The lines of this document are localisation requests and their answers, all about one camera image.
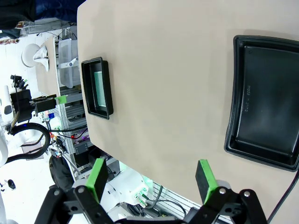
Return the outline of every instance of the jeans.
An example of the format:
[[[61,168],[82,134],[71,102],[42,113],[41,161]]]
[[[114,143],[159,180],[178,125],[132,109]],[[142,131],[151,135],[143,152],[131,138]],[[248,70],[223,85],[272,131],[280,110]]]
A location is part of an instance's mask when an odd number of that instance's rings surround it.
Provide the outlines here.
[[[85,0],[36,0],[36,20],[58,18],[77,22],[77,8]]]

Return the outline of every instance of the small black bin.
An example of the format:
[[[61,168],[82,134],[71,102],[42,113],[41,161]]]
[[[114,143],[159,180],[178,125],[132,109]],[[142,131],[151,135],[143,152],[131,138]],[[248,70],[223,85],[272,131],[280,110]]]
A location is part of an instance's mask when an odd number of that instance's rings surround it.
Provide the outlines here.
[[[109,119],[113,114],[108,62],[101,57],[81,64],[88,113]]]
[[[225,150],[296,171],[299,164],[299,42],[234,38],[234,89]]]

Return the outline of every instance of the screw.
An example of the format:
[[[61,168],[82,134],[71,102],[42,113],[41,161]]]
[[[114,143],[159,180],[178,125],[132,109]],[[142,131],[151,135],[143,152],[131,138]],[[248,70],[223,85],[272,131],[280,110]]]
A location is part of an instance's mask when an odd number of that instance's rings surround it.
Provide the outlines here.
[[[78,189],[78,193],[83,193],[84,192],[84,188],[79,188]]]
[[[245,191],[245,192],[244,192],[244,196],[245,196],[245,197],[249,197],[249,196],[250,196],[250,192],[249,192],[249,191]]]
[[[223,195],[223,194],[226,193],[226,190],[225,190],[224,188],[221,188],[221,189],[219,190],[219,193]]]

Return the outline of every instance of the tabletop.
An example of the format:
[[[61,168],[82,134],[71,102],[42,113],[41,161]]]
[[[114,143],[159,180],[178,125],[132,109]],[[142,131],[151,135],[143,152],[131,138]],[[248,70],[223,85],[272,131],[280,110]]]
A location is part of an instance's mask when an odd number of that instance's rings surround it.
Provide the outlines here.
[[[41,63],[36,66],[37,87],[40,92],[48,96],[52,94],[60,96],[54,37],[49,37],[42,46],[44,45],[47,47],[48,51],[49,70],[46,71]]]
[[[196,166],[208,159],[233,191],[253,189],[268,217],[295,174],[224,151],[233,38],[297,40],[298,9],[292,0],[87,0],[78,8],[79,61],[108,61],[114,106],[105,120],[84,100],[92,143],[198,203]],[[298,223],[298,200],[295,186],[272,223]]]

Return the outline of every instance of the person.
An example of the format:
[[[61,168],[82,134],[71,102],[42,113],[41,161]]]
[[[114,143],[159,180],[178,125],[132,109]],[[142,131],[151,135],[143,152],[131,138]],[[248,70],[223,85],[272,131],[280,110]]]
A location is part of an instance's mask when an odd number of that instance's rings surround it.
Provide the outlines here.
[[[58,18],[77,22],[77,9],[85,0],[0,0],[0,30],[20,21]]]

